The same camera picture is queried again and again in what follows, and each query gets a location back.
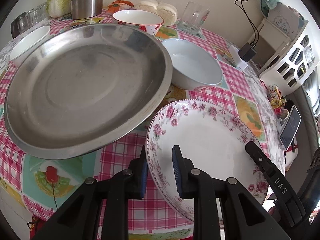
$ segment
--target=metal tray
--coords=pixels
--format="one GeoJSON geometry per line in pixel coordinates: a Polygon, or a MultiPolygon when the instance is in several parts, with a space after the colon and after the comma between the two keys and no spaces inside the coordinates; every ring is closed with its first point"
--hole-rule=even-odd
{"type": "Polygon", "coordinates": [[[164,98],[172,63],[164,46],[124,25],[56,35],[13,77],[4,106],[12,141],[44,159],[99,149],[143,122],[164,98]]]}

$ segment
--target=bowl with red rim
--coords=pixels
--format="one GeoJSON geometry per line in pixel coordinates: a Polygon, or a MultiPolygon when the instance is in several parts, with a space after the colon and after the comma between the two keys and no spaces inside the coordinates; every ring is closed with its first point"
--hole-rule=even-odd
{"type": "Polygon", "coordinates": [[[155,36],[164,20],[161,16],[141,10],[117,11],[112,16],[113,22],[138,28],[146,33],[155,36]]]}

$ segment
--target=white plate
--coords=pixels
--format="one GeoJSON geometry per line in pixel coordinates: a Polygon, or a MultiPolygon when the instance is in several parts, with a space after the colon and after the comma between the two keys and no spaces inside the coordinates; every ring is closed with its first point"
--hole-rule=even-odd
{"type": "Polygon", "coordinates": [[[196,44],[182,39],[166,39],[162,45],[172,60],[172,83],[185,90],[209,89],[222,81],[219,63],[196,44]]]}
{"type": "Polygon", "coordinates": [[[257,138],[233,114],[220,106],[199,101],[180,100],[163,107],[153,118],[146,139],[149,170],[167,203],[186,219],[193,221],[193,199],[181,200],[172,166],[172,147],[179,145],[182,156],[211,177],[237,178],[262,204],[268,184],[245,144],[257,138]]]}

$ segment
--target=bread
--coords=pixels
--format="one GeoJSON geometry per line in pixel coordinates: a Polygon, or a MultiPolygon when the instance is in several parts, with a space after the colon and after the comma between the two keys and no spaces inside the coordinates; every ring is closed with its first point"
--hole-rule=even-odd
{"type": "Polygon", "coordinates": [[[156,0],[142,0],[137,3],[133,9],[155,13],[158,5],[159,4],[156,0]]]}
{"type": "Polygon", "coordinates": [[[168,3],[160,3],[157,8],[156,14],[163,18],[163,25],[165,26],[174,25],[178,18],[177,9],[173,5],[168,3]]]}

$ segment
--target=thin black wire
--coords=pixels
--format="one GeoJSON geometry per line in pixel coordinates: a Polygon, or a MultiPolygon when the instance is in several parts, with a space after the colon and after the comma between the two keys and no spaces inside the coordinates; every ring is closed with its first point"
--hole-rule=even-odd
{"type": "Polygon", "coordinates": [[[55,198],[55,196],[54,196],[53,182],[51,183],[51,185],[52,185],[52,193],[53,193],[54,203],[56,204],[56,208],[57,208],[57,210],[58,210],[58,206],[57,206],[56,198],[55,198]]]}
{"type": "Polygon", "coordinates": [[[250,43],[253,47],[256,46],[257,42],[259,41],[259,38],[260,38],[260,34],[259,34],[259,31],[257,29],[257,27],[254,25],[254,23],[250,20],[248,14],[246,13],[245,9],[244,9],[244,6],[243,6],[243,2],[246,2],[246,1],[249,1],[249,0],[235,0],[235,4],[244,12],[244,14],[246,15],[252,29],[253,29],[253,32],[254,32],[254,39],[253,41],[250,43]]]}

